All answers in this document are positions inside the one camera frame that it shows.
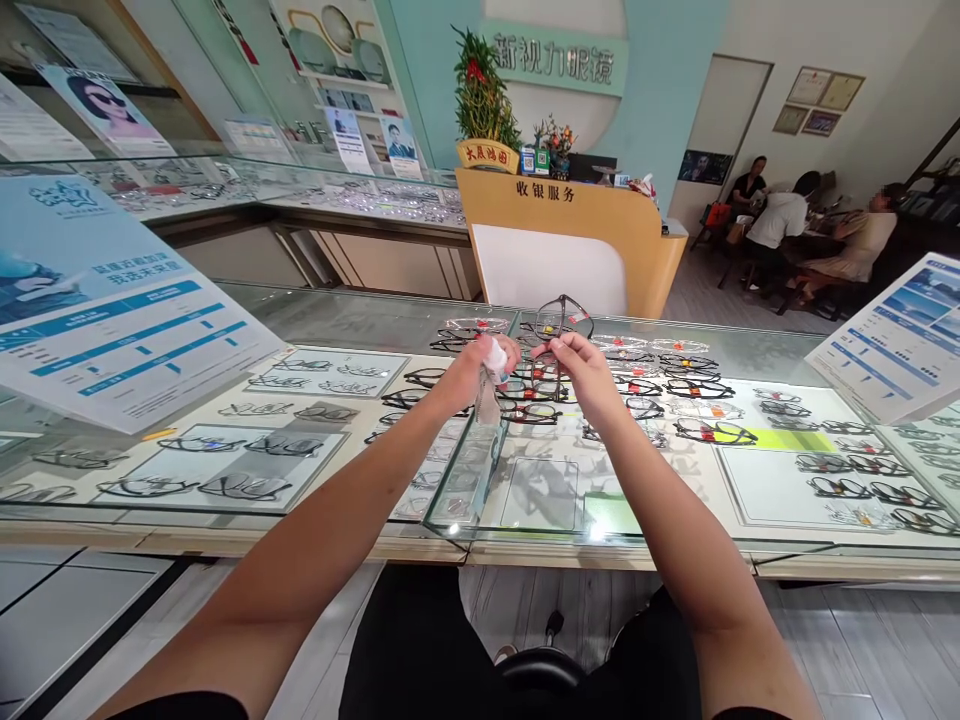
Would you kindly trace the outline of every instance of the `person's arm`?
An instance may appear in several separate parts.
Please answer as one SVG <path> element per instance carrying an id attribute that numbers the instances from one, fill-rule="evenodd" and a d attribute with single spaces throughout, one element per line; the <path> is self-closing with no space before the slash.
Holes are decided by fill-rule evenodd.
<path id="1" fill-rule="evenodd" d="M 512 340 L 507 371 L 520 358 Z M 100 708 L 210 690 L 267 714 L 320 613 L 367 557 L 450 417 L 473 404 L 493 340 L 469 344 L 423 400 L 261 539 L 196 616 Z"/>
<path id="2" fill-rule="evenodd" d="M 576 333 L 552 352 L 610 455 L 663 584 L 690 626 L 704 718 L 733 707 L 818 718 L 807 688 L 747 564 L 713 513 L 674 472 L 630 415 L 603 354 Z"/>

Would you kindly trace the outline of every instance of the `eyeglass display tray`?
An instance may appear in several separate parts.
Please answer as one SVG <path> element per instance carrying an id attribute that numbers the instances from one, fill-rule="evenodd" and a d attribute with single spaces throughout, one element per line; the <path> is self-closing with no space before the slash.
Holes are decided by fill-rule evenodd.
<path id="1" fill-rule="evenodd" d="M 236 283 L 221 287 L 301 349 L 257 368 L 250 378 L 253 383 L 239 383 L 182 416 L 168 419 L 165 427 L 156 431 L 175 430 L 150 440 L 118 438 L 50 411 L 27 407 L 19 399 L 8 399 L 0 404 L 0 440 L 4 441 L 0 445 L 0 498 L 16 483 L 35 490 L 68 486 L 75 495 L 53 503 L 0 500 L 0 517 L 5 521 L 0 523 L 0 533 L 15 529 L 22 536 L 27 530 L 55 541 L 61 536 L 58 533 L 67 537 L 68 532 L 75 532 L 70 528 L 82 523 L 85 533 L 101 528 L 97 537 L 104 542 L 106 538 L 117 542 L 117 538 L 136 537 L 138 547 L 216 548 L 221 553 L 225 547 L 248 547 L 361 452 L 366 440 L 375 443 L 376 434 L 386 431 L 389 420 L 383 419 L 402 410 L 384 406 L 379 396 L 416 387 L 404 375 L 444 368 L 452 361 L 454 352 L 430 345 L 448 320 L 503 318 L 509 334 L 519 337 L 527 334 L 521 323 L 531 319 L 530 314 L 511 308 L 455 301 Z M 654 354 L 677 352 L 678 344 L 684 348 L 684 343 L 700 343 L 706 346 L 700 348 L 703 354 L 719 364 L 722 382 L 734 390 L 733 397 L 694 403 L 661 393 L 650 400 L 663 408 L 664 415 L 641 424 L 648 435 L 662 433 L 663 456 L 721 521 L 758 573 L 911 579 L 917 568 L 929 574 L 933 567 L 940 573 L 938 577 L 952 577 L 955 563 L 960 562 L 960 538 L 917 531 L 885 518 L 893 510 L 907 509 L 921 517 L 935 512 L 956 522 L 960 519 L 960 489 L 951 483 L 957 478 L 950 476 L 949 469 L 924 465 L 920 456 L 928 453 L 909 445 L 909 438 L 894 429 L 865 425 L 859 413 L 826 387 L 802 362 L 820 337 L 629 318 L 594 320 L 596 336 L 638 338 L 647 349 L 655 349 Z M 355 364 L 358 359 L 363 362 Z M 258 378 L 280 376 L 278 363 L 296 368 L 301 361 L 312 367 L 309 374 L 318 377 L 339 377 L 337 369 L 348 365 L 369 372 L 380 368 L 378 363 L 389 377 L 380 376 L 383 382 L 376 383 L 364 397 L 257 386 Z M 325 372 L 316 371 L 326 362 L 330 365 Z M 286 373 L 284 377 L 297 377 L 289 370 L 281 371 Z M 644 379 L 666 384 L 655 363 L 645 367 L 644 373 Z M 818 425 L 828 422 L 830 431 L 774 427 L 771 418 L 775 416 L 764 412 L 758 389 L 767 391 L 768 397 L 770 392 L 796 396 L 809 412 L 799 419 Z M 483 553 L 486 562 L 499 557 L 527 564 L 576 565 L 580 562 L 577 558 L 589 553 L 592 562 L 600 566 L 629 563 L 645 567 L 649 554 L 642 529 L 629 511 L 602 444 L 584 438 L 578 405 L 557 408 L 563 414 L 556 426 L 503 422 L 491 427 L 472 418 L 451 420 L 428 455 L 432 459 L 426 460 L 412 479 L 419 480 L 411 483 L 398 502 L 378 541 L 376 556 L 462 561 Z M 954 410 L 939 415 L 952 418 L 953 414 L 960 417 Z M 743 446 L 678 437 L 674 423 L 681 416 L 693 415 L 706 423 L 727 418 L 756 440 Z M 861 434 L 859 426 L 865 426 L 868 433 Z M 954 430 L 949 421 L 929 420 L 916 426 L 918 431 L 940 433 L 938 442 L 960 449 L 960 435 L 952 436 L 960 429 Z M 181 438 L 215 443 L 242 440 L 240 445 L 253 448 L 222 455 L 211 452 L 203 456 L 201 467 L 193 460 L 202 454 L 171 447 Z M 298 450 L 305 447 L 298 442 L 311 438 L 322 446 L 308 458 L 298 457 Z M 798 458 L 806 455 L 827 454 L 842 460 L 855 454 L 850 448 L 862 451 L 862 458 L 888 458 L 906 474 L 874 475 L 861 467 L 832 473 L 798 465 Z M 94 459 L 117 460 L 108 462 L 108 467 L 82 470 L 31 459 L 77 449 L 92 452 Z M 889 450 L 890 455 L 868 449 Z M 185 461 L 179 459 L 188 455 Z M 253 465 L 249 464 L 252 460 L 256 461 Z M 269 463 L 269 469 L 262 463 Z M 283 469 L 276 471 L 281 464 Z M 158 499 L 121 498 L 98 488 L 110 487 L 108 483 L 124 477 L 170 475 L 195 485 Z M 290 487 L 278 490 L 278 484 L 254 483 L 251 490 L 250 481 L 241 478 L 268 476 L 269 480 L 280 475 Z M 912 497 L 925 493 L 942 510 L 891 505 L 875 493 L 850 498 L 843 490 L 835 497 L 817 496 L 808 481 L 821 476 L 845 479 L 854 489 L 884 483 L 878 487 L 888 497 L 891 492 L 893 497 L 901 497 L 908 489 Z M 199 490 L 201 486 L 206 486 L 205 491 Z M 267 497 L 254 499 L 259 495 Z M 798 564 L 802 569 L 795 569 Z"/>

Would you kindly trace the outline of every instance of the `gray floor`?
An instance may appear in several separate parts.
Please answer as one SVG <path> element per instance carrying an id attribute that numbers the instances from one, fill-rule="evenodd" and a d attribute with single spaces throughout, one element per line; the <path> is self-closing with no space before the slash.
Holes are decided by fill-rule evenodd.
<path id="1" fill-rule="evenodd" d="M 788 310 L 778 316 L 774 310 L 779 298 L 766 301 L 756 294 L 744 292 L 736 282 L 737 278 L 728 279 L 726 287 L 718 290 L 717 283 L 726 263 L 722 255 L 711 254 L 706 246 L 701 245 L 693 252 L 688 250 L 677 268 L 663 319 L 825 334 L 840 327 L 838 322 L 797 310 Z"/>
<path id="2" fill-rule="evenodd" d="M 222 582 L 232 563 L 194 566 L 48 715 L 86 717 L 152 657 Z M 380 565 L 364 565 L 314 627 L 271 720 L 331 720 L 364 604 Z M 588 668 L 659 585 L 651 573 L 470 567 L 464 609 L 488 652 L 542 643 L 554 609 L 558 646 Z M 762 586 L 828 720 L 948 720 L 960 707 L 960 594 Z"/>

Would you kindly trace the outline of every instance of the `store sign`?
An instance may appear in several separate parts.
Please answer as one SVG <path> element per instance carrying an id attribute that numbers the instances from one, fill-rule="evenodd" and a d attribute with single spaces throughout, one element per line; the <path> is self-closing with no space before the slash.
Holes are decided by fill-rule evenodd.
<path id="1" fill-rule="evenodd" d="M 504 80 L 623 95 L 626 40 L 492 19 L 481 22 L 480 34 L 493 46 Z"/>

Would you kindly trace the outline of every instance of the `person sitting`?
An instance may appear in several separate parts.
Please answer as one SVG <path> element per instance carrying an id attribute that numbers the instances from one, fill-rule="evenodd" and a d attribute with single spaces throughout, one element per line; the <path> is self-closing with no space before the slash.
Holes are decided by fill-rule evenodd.
<path id="1" fill-rule="evenodd" d="M 807 198 L 820 187 L 820 173 L 805 172 L 793 186 L 793 192 L 771 193 L 767 207 L 747 232 L 744 245 L 747 257 L 764 266 L 764 275 L 776 273 L 786 264 L 780 253 L 785 237 L 803 233 L 807 224 Z"/>
<path id="2" fill-rule="evenodd" d="M 833 239 L 844 243 L 839 255 L 806 260 L 799 266 L 850 282 L 869 282 L 873 263 L 887 246 L 887 240 L 897 226 L 897 214 L 894 211 L 903 202 L 906 192 L 907 186 L 903 183 L 884 185 L 870 199 L 866 211 L 847 213 L 833 229 Z M 827 284 L 816 277 L 808 280 L 803 289 L 804 300 L 812 300 L 817 290 Z"/>
<path id="3" fill-rule="evenodd" d="M 767 166 L 767 158 L 760 155 L 750 166 L 750 172 L 744 173 L 733 184 L 733 190 L 727 196 L 727 205 L 733 207 L 733 215 L 746 215 L 750 212 L 750 203 L 757 192 L 766 193 L 767 183 L 763 179 L 763 169 Z"/>

